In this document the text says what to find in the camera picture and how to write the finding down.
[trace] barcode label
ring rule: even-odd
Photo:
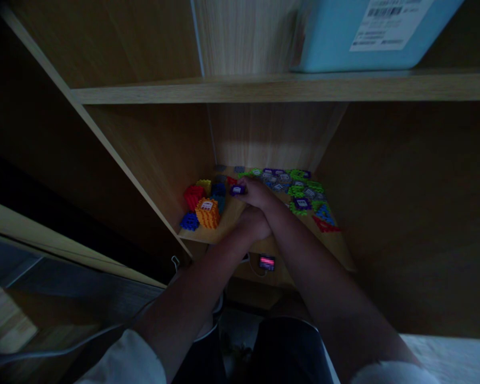
[[[402,50],[434,0],[370,0],[350,52]]]
[[[397,16],[402,11],[402,7],[392,8],[371,8],[368,11],[369,17]]]

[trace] person's left hand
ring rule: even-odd
[[[253,241],[263,240],[272,234],[262,210],[254,206],[244,209],[236,227],[249,233]]]

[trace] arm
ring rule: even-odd
[[[242,178],[240,200],[259,207],[342,382],[376,361],[419,365],[395,329],[329,250],[262,183]]]
[[[236,228],[171,284],[135,325],[162,362],[168,383],[242,257],[253,242],[269,235],[263,213],[246,209]]]

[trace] wooden shelf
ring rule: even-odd
[[[237,178],[233,167],[227,167],[224,172],[217,172],[216,174],[224,174]],[[290,196],[285,193],[276,193],[285,203],[290,201]],[[245,203],[232,198],[229,193],[226,193],[226,207],[222,213],[220,224],[217,229],[207,229],[199,226],[196,231],[181,229],[178,236],[183,239],[193,240],[208,244],[217,244],[224,236],[226,236],[235,226],[238,217],[245,208]],[[355,271],[354,262],[348,252],[345,240],[341,232],[321,233],[316,226],[313,215],[308,213],[307,216],[299,216],[300,220],[315,234],[318,239],[332,252],[332,254],[340,261],[340,263],[349,271]],[[268,253],[270,255],[278,256],[279,249],[276,240],[270,236],[264,240],[255,242],[250,252]]]
[[[73,89],[82,104],[480,100],[480,69],[194,77]]]

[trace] shirt sleeve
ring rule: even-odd
[[[166,384],[166,380],[164,367],[152,348],[138,333],[126,330],[76,383]]]
[[[380,362],[362,368],[351,384],[439,384],[428,371],[404,362]]]

